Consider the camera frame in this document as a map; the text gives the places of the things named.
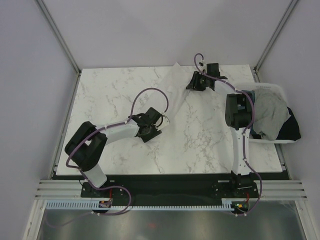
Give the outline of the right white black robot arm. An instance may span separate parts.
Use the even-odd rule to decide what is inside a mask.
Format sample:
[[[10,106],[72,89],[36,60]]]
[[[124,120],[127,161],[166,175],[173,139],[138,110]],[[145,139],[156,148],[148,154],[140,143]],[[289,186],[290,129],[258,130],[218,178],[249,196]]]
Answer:
[[[186,89],[203,92],[210,88],[225,97],[225,122],[230,128],[233,144],[233,164],[229,191],[242,196],[254,187],[249,164],[249,136],[253,125],[253,101],[249,92],[237,89],[222,76],[218,63],[199,62]]]

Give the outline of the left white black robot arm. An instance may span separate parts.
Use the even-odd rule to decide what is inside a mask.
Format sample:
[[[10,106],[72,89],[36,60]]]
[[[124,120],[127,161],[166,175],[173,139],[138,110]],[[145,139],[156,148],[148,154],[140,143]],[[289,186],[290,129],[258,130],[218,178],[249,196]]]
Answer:
[[[68,155],[66,166],[80,171],[92,184],[92,191],[99,197],[110,191],[107,176],[99,166],[106,145],[127,139],[140,138],[144,143],[162,133],[160,126],[165,115],[153,107],[145,113],[131,115],[128,120],[98,127],[90,121],[83,122],[64,148]]]

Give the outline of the white t shirt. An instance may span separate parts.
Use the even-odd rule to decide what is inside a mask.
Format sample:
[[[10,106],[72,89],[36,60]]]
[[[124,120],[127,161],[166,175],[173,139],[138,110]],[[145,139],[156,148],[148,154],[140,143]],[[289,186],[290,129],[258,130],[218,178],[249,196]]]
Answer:
[[[173,121],[189,94],[186,87],[192,79],[193,72],[176,62],[157,87],[167,96],[168,107],[166,97],[162,93],[155,93],[156,109],[164,113],[170,122]]]

